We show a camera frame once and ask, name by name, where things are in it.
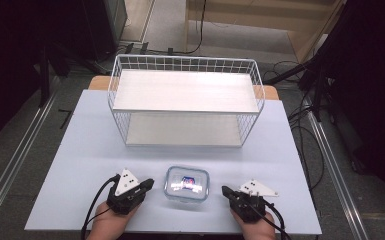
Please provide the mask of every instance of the clear plastic lid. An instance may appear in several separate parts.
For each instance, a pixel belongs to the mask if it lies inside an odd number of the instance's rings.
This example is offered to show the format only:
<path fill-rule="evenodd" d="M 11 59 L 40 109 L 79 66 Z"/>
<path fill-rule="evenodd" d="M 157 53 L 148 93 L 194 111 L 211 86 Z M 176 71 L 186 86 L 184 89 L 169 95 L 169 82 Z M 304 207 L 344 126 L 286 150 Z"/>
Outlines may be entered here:
<path fill-rule="evenodd" d="M 210 176 L 207 171 L 173 166 L 167 170 L 164 193 L 170 200 L 201 203 L 209 194 Z"/>

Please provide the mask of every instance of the wooden furniture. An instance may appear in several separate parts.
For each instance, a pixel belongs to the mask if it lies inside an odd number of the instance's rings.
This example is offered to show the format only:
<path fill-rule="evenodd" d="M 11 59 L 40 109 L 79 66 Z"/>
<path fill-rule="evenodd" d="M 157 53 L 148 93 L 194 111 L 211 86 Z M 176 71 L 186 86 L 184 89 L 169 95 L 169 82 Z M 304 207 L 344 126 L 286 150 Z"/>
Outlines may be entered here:
<path fill-rule="evenodd" d="M 204 21 L 283 29 L 298 62 L 309 57 L 321 36 L 335 24 L 342 0 L 207 0 Z M 185 48 L 188 21 L 200 21 L 204 0 L 187 0 Z"/>
<path fill-rule="evenodd" d="M 108 90 L 108 85 L 110 83 L 110 76 L 96 76 L 92 78 L 92 81 L 89 85 L 89 90 Z M 267 100 L 279 100 L 276 88 L 273 86 L 264 86 L 264 91 L 266 92 Z"/>

